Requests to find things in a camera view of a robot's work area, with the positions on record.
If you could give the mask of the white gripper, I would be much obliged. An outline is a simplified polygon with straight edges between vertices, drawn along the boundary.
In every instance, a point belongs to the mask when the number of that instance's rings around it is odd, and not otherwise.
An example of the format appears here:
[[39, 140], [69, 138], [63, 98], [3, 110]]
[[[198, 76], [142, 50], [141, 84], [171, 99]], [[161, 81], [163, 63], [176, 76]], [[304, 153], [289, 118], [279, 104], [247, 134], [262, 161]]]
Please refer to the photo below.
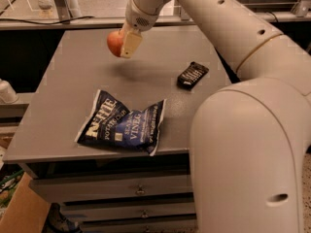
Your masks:
[[156, 23], [159, 16], [158, 4], [152, 1], [136, 2], [129, 0], [125, 10], [125, 23], [119, 30], [121, 36], [121, 57], [131, 58], [142, 42], [139, 31], [148, 31]]

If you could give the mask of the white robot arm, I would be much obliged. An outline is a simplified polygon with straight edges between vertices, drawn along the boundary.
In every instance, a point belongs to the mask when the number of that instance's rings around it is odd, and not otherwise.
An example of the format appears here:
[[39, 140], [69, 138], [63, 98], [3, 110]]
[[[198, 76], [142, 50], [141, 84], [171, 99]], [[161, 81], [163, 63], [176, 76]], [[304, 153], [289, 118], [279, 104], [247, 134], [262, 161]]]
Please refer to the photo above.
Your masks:
[[[123, 56], [168, 1], [129, 0]], [[178, 1], [241, 80], [207, 98], [192, 121], [199, 233], [303, 233], [309, 54], [236, 0]]]

